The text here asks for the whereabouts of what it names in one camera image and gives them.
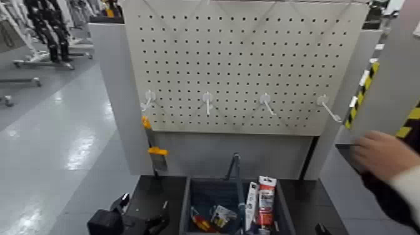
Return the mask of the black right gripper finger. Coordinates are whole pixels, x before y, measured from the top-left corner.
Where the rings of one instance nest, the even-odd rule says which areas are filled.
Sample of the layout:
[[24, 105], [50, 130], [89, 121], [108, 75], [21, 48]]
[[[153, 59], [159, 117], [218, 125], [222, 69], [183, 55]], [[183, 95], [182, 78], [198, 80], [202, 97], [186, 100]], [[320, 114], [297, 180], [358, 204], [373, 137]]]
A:
[[317, 235], [332, 235], [331, 232], [321, 223], [318, 223], [315, 226], [315, 231]]

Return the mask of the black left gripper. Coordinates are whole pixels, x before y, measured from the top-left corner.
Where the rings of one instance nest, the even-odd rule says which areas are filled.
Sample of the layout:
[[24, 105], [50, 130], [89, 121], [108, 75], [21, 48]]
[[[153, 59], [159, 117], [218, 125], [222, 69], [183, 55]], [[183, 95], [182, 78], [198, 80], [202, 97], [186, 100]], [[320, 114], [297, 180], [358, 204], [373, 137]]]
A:
[[90, 235], [158, 235], [169, 224], [169, 215], [161, 214], [146, 220], [125, 215], [124, 208], [129, 204], [129, 193], [117, 198], [109, 211], [99, 209], [87, 222]]

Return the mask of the person's bare hand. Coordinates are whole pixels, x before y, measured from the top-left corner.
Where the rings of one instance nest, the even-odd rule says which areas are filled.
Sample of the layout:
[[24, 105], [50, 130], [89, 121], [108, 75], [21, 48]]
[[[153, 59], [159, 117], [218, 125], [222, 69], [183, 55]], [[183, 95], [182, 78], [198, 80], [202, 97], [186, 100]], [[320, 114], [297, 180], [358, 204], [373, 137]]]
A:
[[377, 178], [389, 181], [419, 166], [419, 154], [398, 138], [370, 131], [355, 140], [354, 158]]

